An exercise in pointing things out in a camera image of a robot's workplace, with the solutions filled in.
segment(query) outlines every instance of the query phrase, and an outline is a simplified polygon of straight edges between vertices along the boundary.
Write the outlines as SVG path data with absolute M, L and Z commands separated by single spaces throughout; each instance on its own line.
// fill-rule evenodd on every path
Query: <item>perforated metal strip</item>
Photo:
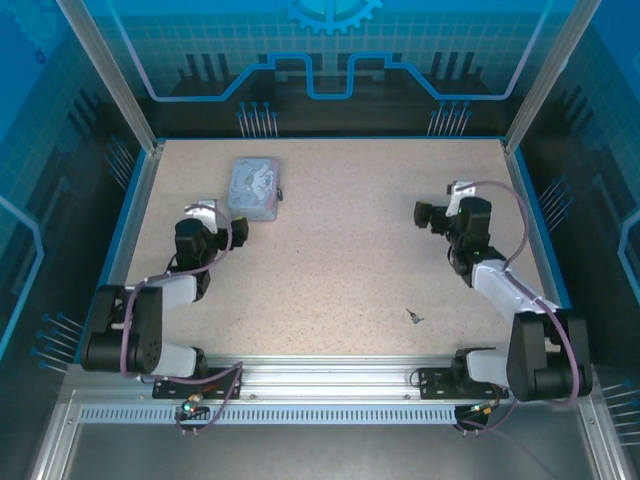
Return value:
M 85 405 L 80 423 L 172 424 L 175 405 Z M 211 406 L 213 414 L 217 406 Z M 449 405 L 229 405 L 218 420 L 224 425 L 442 425 L 455 424 Z M 185 425 L 206 423 L 212 412 Z

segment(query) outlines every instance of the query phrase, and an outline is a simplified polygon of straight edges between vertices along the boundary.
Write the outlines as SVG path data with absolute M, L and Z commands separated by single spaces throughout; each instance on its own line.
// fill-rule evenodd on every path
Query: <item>glass panel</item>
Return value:
M 521 145 L 604 387 L 640 383 L 640 6 L 603 2 Z M 633 389 L 607 391 L 637 442 Z M 629 445 L 636 466 L 638 446 Z
M 3 11 L 0 464 L 28 478 L 140 146 L 54 1 Z
M 504 135 L 573 4 L 87 2 L 161 137 Z

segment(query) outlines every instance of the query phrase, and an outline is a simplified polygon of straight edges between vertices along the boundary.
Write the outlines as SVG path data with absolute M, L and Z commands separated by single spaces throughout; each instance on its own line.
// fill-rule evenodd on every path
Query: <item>wire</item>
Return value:
M 524 285 L 522 285 L 522 283 L 516 280 L 515 277 L 511 275 L 510 272 L 504 272 L 504 275 L 511 282 L 511 284 L 515 286 L 518 290 L 520 290 L 529 300 L 531 300 L 540 308 L 542 308 L 544 313 L 546 313 L 547 316 L 551 319 L 551 323 L 553 323 L 553 326 L 555 327 L 555 329 L 558 331 L 558 335 L 560 336 L 560 341 L 562 342 L 562 346 L 564 347 L 565 352 L 567 354 L 567 358 L 569 359 L 569 368 L 571 369 L 572 384 L 571 384 L 571 393 L 569 394 L 569 397 L 566 400 L 562 400 L 555 403 L 559 405 L 569 405 L 575 402 L 575 400 L 578 398 L 578 394 L 580 393 L 580 373 L 578 372 L 578 362 L 576 361 L 576 354 L 573 351 L 573 347 L 571 346 L 569 337 L 567 336 L 567 333 L 564 331 L 564 328 L 562 327 L 560 320 L 558 319 L 556 314 L 553 312 L 553 310 L 551 310 L 545 302 L 540 300 L 540 298 L 536 294 L 531 292 L 527 287 L 525 287 Z
M 511 435 L 507 435 L 506 433 L 503 432 L 499 432 L 497 430 L 493 430 L 493 427 L 489 427 L 489 428 L 484 428 L 484 426 L 481 423 L 477 423 L 477 422 L 473 422 L 471 420 L 462 420 L 461 423 L 464 423 L 466 425 L 471 425 L 472 427 L 476 427 L 479 430 L 476 430 L 476 432 L 478 433 L 486 433 L 486 432 L 491 432 L 495 435 L 498 435 L 502 438 L 504 438 L 505 440 L 508 440 L 510 443 L 515 444 L 516 446 L 518 446 L 524 453 L 526 453 L 529 458 L 531 458 L 531 460 L 533 460 L 534 462 L 536 462 L 538 464 L 538 466 L 540 468 L 542 468 L 545 472 L 547 472 L 547 474 L 551 477 L 551 478 L 555 478 L 557 480 L 560 480 L 560 477 L 553 471 L 551 470 L 548 466 L 546 466 L 544 464 L 544 462 L 542 460 L 540 460 L 540 458 L 538 458 L 538 456 L 533 453 L 529 448 L 527 448 L 523 443 L 521 443 L 519 440 L 515 439 L 514 437 L 512 437 Z
M 520 214 L 522 215 L 522 221 L 524 222 L 524 232 L 522 234 L 522 240 L 520 241 L 520 245 L 517 250 L 511 255 L 507 261 L 504 263 L 503 271 L 505 277 L 511 282 L 511 284 L 520 290 L 529 300 L 538 305 L 542 310 L 549 316 L 551 319 L 551 323 L 558 331 L 558 335 L 560 336 L 560 340 L 562 341 L 562 345 L 564 346 L 565 352 L 567 353 L 567 357 L 569 360 L 569 367 L 571 369 L 571 377 L 572 377 L 572 385 L 571 385 L 571 393 L 569 394 L 569 398 L 564 401 L 556 402 L 560 405 L 568 405 L 573 403 L 577 398 L 580 392 L 580 374 L 578 372 L 578 362 L 576 361 L 575 352 L 571 347 L 571 342 L 569 341 L 569 337 L 567 337 L 564 328 L 562 328 L 562 324 L 555 313 L 547 306 L 547 304 L 540 300 L 538 295 L 531 292 L 528 288 L 526 288 L 522 283 L 515 279 L 513 275 L 507 270 L 509 264 L 514 261 L 520 254 L 524 251 L 524 248 L 527 245 L 527 240 L 529 238 L 529 210 L 527 209 L 527 205 L 524 202 L 524 199 L 516 192 L 513 188 L 508 186 L 505 183 L 497 182 L 495 180 L 481 180 L 479 182 L 473 182 L 464 187 L 460 187 L 462 189 L 468 189 L 472 187 L 482 187 L 482 186 L 491 186 L 500 188 L 509 192 L 518 202 L 518 207 L 520 208 Z
M 520 254 L 524 251 L 524 248 L 527 246 L 527 240 L 529 239 L 529 210 L 527 209 L 527 204 L 524 202 L 523 198 L 518 195 L 513 188 L 511 188 L 506 183 L 497 182 L 495 180 L 481 180 L 478 182 L 473 182 L 464 187 L 458 187 L 459 190 L 466 190 L 468 188 L 473 187 L 496 187 L 502 190 L 509 192 L 518 202 L 518 207 L 520 208 L 520 215 L 522 215 L 522 221 L 524 222 L 524 232 L 522 234 L 522 240 L 520 241 L 520 245 L 517 250 L 511 255 L 504 264 L 504 268 L 506 268 L 513 262 L 516 258 L 520 256 Z
M 144 280 L 142 280 L 140 283 L 137 283 L 134 288 L 133 291 L 131 292 L 129 299 L 127 301 L 127 307 L 125 308 L 125 312 L 124 312 L 124 320 L 123 320 L 123 324 L 122 324 L 122 342 L 120 344 L 120 372 L 124 375 L 124 376 L 128 376 L 128 371 L 127 371 L 127 352 L 128 352 L 128 348 L 129 348 L 129 334 L 131 333 L 131 322 L 132 322 L 132 318 L 133 318 L 133 305 L 135 303 L 135 299 L 138 296 L 138 293 L 140 292 L 140 290 L 145 287 L 145 286 L 149 286 L 152 285 L 156 282 L 159 282 L 160 280 L 165 280 L 167 278 L 172 278 L 172 277 L 183 277 L 183 276 L 187 276 L 187 275 L 197 275 L 198 273 L 202 273 L 205 272 L 207 270 L 210 270 L 211 268 L 213 268 L 214 266 L 216 266 L 217 264 L 219 264 L 222 260 L 224 260 L 224 258 L 229 254 L 229 251 L 231 251 L 231 243 L 233 240 L 233 227 L 231 225 L 231 221 L 222 213 L 220 212 L 220 210 L 218 210 L 216 207 L 210 206 L 210 205 L 204 205 L 204 204 L 193 204 L 193 205 L 189 205 L 187 208 L 185 208 L 185 212 L 189 212 L 193 209 L 196 208 L 205 208 L 207 210 L 211 210 L 212 212 L 216 213 L 220 218 L 222 218 L 226 224 L 227 224 L 227 245 L 225 247 L 225 249 L 222 251 L 222 253 L 220 253 L 220 255 L 216 256 L 213 261 L 211 261 L 210 263 L 208 263 L 207 265 L 203 266 L 203 267 L 198 267 L 198 268 L 194 268 L 193 270 L 187 270 L 185 272 L 178 272 L 175 274 L 172 274 L 171 272 L 165 272 L 161 275 L 154 275 L 152 277 L 149 278 L 145 278 Z M 178 377 L 166 377 L 167 380 L 171 380 L 172 382 L 176 382 L 176 383 L 186 383 L 184 382 L 185 379 L 180 379 Z M 201 380 L 192 380 L 191 382 L 195 382 L 195 383 L 188 383 L 189 385 L 199 385 L 201 383 L 209 383 L 209 381 L 207 381 L 207 379 L 201 379 Z
M 213 426 L 222 416 L 222 412 L 224 412 L 224 409 L 227 407 L 227 404 L 229 403 L 229 399 L 231 398 L 231 395 L 233 394 L 233 391 L 235 390 L 236 386 L 238 385 L 238 380 L 240 380 L 240 375 L 242 374 L 242 362 L 238 362 L 236 363 L 233 367 L 228 368 L 227 370 L 225 370 L 222 373 L 229 373 L 230 371 L 233 370 L 233 368 L 236 368 L 236 375 L 233 378 L 233 382 L 231 382 L 231 385 L 229 386 L 229 390 L 227 390 L 227 394 L 224 396 L 224 400 L 222 401 L 222 404 L 220 405 L 220 407 L 218 408 L 218 411 L 216 412 L 215 415 L 213 415 L 211 417 L 211 419 L 204 425 L 202 425 L 201 427 L 196 428 L 197 431 L 202 431 L 205 430 L 207 428 L 210 428 L 211 426 Z M 176 416 L 176 427 L 178 427 L 178 430 L 180 430 L 182 432 L 182 434 L 184 435 L 189 429 L 186 429 L 182 426 L 182 423 L 180 422 L 180 418 Z

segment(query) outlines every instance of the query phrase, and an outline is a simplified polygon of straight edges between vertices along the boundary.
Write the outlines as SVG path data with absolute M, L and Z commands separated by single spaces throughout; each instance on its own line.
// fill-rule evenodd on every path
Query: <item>work surface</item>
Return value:
M 281 161 L 278 219 L 250 224 L 206 296 L 165 316 L 165 340 L 246 355 L 438 354 L 508 340 L 510 323 L 449 266 L 447 241 L 413 224 L 416 200 L 447 205 L 453 180 L 511 184 L 497 140 L 168 141 L 129 283 L 166 267 L 185 205 L 226 205 L 243 156 Z M 508 256 L 523 231 L 517 204 L 480 195 L 493 203 L 492 244 Z M 529 247 L 514 266 L 541 291 Z

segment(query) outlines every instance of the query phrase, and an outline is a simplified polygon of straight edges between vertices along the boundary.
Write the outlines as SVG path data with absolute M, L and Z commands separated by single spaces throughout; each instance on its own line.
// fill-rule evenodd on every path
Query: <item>robotic arm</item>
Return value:
M 578 395 L 588 395 L 592 379 L 584 319 L 535 293 L 489 245 L 491 203 L 476 197 L 475 188 L 468 185 L 471 182 L 455 182 L 448 187 L 448 207 L 418 202 L 414 210 L 416 226 L 431 225 L 432 233 L 449 241 L 447 257 L 453 270 L 512 322 L 508 350 L 456 352 L 451 368 L 458 391 L 464 395 L 468 386 L 486 382 L 509 388 L 520 401 L 568 397 L 574 380 L 568 355 L 574 355 Z M 549 312 L 560 321 L 572 352 L 561 342 Z
M 199 202 L 215 207 L 212 201 Z M 200 269 L 216 258 L 228 242 L 228 231 L 218 229 L 215 213 L 207 208 L 189 209 L 191 218 L 175 225 L 176 254 L 167 270 L 171 273 Z M 242 247 L 249 234 L 247 220 L 231 222 L 231 249 Z M 203 378 L 208 374 L 204 352 L 172 345 L 162 338 L 162 317 L 174 308 L 200 300 L 211 276 L 206 269 L 197 274 L 166 276 L 140 289 L 133 305 L 127 347 L 127 371 L 136 375 Z M 81 348 L 81 364 L 88 371 L 118 372 L 125 308 L 133 287 L 104 285 L 94 297 Z

